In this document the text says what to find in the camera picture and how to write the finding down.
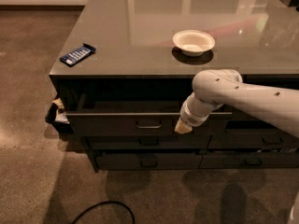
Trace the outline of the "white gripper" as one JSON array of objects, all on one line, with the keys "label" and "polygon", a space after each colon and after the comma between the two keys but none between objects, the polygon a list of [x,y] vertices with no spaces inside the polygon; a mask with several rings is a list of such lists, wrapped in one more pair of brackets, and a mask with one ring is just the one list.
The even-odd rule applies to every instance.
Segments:
[{"label": "white gripper", "polygon": [[192,127],[201,126],[209,116],[209,108],[196,98],[188,98],[180,109],[176,133],[190,133]]}]

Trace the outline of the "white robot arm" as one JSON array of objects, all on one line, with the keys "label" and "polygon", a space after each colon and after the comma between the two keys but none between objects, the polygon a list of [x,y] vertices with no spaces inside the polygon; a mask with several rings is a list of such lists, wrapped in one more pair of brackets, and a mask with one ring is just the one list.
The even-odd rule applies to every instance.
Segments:
[{"label": "white robot arm", "polygon": [[205,70],[192,80],[192,94],[180,109],[175,132],[201,126],[209,114],[229,105],[299,137],[299,91],[252,85],[235,70]]}]

